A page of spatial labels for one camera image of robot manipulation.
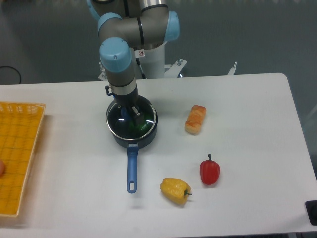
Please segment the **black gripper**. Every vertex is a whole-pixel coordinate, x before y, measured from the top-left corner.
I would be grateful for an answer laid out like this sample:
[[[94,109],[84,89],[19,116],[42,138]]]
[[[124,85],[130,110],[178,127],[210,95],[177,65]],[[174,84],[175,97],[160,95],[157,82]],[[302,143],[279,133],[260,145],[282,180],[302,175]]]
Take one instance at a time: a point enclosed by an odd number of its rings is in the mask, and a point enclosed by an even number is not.
[[[108,111],[114,106],[121,106],[121,116],[129,120],[129,112],[126,108],[132,108],[132,119],[135,126],[143,126],[145,123],[144,114],[135,106],[139,97],[137,84],[128,84],[125,86],[114,86],[112,84],[105,86],[108,96],[113,96],[114,100],[108,106]]]

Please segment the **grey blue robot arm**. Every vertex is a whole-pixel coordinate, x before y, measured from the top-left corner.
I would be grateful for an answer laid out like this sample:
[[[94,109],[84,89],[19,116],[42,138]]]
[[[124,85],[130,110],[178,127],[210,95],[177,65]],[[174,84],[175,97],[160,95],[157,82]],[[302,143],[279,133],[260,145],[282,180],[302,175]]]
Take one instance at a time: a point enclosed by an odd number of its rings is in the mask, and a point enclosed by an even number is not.
[[[89,0],[87,6],[97,19],[100,63],[109,85],[107,94],[126,109],[135,125],[143,121],[132,49],[176,40],[180,23],[165,0]]]

